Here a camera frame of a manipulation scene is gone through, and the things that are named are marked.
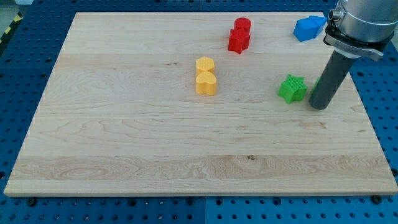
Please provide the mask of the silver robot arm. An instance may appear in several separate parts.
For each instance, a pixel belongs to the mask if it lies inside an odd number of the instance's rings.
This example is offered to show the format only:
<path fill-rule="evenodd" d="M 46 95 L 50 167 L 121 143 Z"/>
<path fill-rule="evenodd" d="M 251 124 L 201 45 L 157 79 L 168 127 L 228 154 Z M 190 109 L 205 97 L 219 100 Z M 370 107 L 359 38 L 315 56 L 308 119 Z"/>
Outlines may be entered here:
<path fill-rule="evenodd" d="M 397 27 L 397 0 L 340 0 L 328 13 L 324 43 L 348 58 L 378 61 Z"/>

